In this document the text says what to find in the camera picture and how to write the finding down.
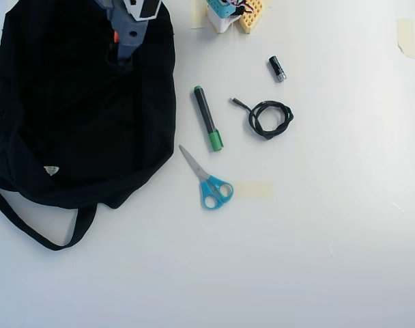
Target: scissors blade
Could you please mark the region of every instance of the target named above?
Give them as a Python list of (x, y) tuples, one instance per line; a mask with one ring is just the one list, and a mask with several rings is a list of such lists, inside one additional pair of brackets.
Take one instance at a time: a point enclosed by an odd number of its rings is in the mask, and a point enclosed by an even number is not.
[(204, 169), (201, 168), (201, 166), (197, 163), (194, 157), (192, 157), (191, 154), (182, 145), (180, 145), (179, 148), (182, 151), (183, 156), (185, 156), (185, 159), (188, 161), (189, 165), (196, 173), (196, 175), (198, 175), (198, 177), (201, 180), (209, 179), (210, 174), (208, 174)]

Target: gray plastic object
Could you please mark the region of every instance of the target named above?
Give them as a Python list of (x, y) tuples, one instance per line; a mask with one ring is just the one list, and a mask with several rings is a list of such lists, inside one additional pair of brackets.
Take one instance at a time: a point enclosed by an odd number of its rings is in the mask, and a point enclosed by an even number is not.
[(148, 20), (138, 22), (127, 11), (124, 0), (96, 0), (106, 10), (112, 28), (118, 33), (118, 63), (124, 65), (144, 42)]

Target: black cable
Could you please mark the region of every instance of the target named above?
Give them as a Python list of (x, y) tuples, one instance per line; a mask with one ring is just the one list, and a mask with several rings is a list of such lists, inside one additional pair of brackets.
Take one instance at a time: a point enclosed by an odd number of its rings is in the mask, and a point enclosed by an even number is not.
[[(263, 101), (257, 104), (255, 108), (251, 109), (249, 106), (236, 98), (232, 99), (232, 101), (238, 106), (250, 112), (248, 115), (248, 123), (258, 135), (264, 137), (267, 140), (271, 140), (272, 138), (284, 133), (288, 128), (289, 123), (291, 123), (291, 121), (294, 119), (294, 115), (291, 109), (281, 102), (271, 100)], [(276, 130), (273, 131), (265, 131), (259, 122), (259, 116), (269, 107), (277, 108), (279, 111), (282, 111), (285, 114), (285, 121), (279, 125)]]

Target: blue scissors handle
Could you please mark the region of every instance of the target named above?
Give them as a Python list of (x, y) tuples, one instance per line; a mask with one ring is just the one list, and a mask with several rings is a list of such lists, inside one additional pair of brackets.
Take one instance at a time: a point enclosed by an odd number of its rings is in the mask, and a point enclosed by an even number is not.
[[(225, 195), (221, 188), (226, 187), (229, 190), (229, 193)], [(227, 203), (233, 196), (233, 186), (230, 183), (224, 182), (210, 176), (209, 179), (201, 183), (201, 193), (203, 197), (203, 205), (208, 210), (218, 210), (220, 207)], [(208, 206), (207, 200), (212, 198), (216, 203), (213, 207)]]

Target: green marker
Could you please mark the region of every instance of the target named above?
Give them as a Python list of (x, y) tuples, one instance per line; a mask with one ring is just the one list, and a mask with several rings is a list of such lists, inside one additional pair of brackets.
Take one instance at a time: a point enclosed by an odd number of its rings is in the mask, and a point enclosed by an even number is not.
[(205, 121), (207, 133), (209, 134), (209, 140), (212, 144), (212, 148), (214, 151), (218, 152), (222, 150), (224, 145), (223, 141), (221, 140), (220, 132), (216, 129), (214, 121), (212, 119), (212, 115), (209, 110), (208, 102), (206, 101), (205, 92), (203, 89), (198, 86), (194, 88), (195, 97), (197, 98), (197, 102), (199, 103), (200, 112), (203, 116), (203, 120)]

